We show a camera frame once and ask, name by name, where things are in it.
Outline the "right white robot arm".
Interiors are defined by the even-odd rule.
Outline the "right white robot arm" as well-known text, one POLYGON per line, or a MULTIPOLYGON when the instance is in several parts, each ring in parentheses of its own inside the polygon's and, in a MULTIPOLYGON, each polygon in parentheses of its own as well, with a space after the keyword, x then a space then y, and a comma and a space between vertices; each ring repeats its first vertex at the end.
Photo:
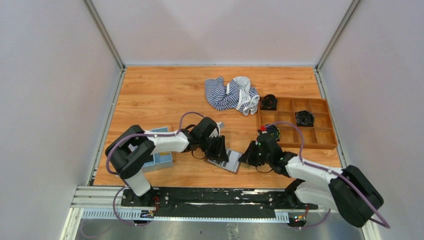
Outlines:
POLYGON ((330 167, 306 160, 300 154, 282 150, 268 133, 252 140, 239 161, 255 167, 268 164, 276 174, 293 178, 285 189, 286 204, 292 209, 303 204, 321 206, 361 228, 373 220, 384 204, 383 197, 358 167, 330 167))

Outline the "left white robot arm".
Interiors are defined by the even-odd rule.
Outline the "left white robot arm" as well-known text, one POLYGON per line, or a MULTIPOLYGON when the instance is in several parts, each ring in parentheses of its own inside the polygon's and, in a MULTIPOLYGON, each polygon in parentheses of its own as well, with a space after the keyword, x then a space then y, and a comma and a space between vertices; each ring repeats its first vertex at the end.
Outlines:
POLYGON ((198 124, 172 132, 145 131, 139 125, 128 128, 104 151, 106 169, 117 175, 133 191, 140 206, 153 201, 152 186, 142 167, 159 153, 186 153, 200 149, 208 160, 228 162, 225 136, 213 119, 204 116, 198 124))

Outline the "brown leather card holder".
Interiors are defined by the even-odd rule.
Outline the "brown leather card holder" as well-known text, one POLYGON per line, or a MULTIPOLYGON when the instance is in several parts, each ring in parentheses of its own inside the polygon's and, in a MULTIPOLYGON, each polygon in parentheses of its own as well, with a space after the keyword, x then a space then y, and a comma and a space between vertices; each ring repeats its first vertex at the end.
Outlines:
POLYGON ((242 153, 230 148, 226 148, 226 155, 228 157, 228 161, 225 161, 225 160, 220 161, 220 160, 213 160, 213 159, 206 159, 205 161, 227 172, 236 174, 240 168, 241 162, 239 161, 239 159, 242 156, 242 153))

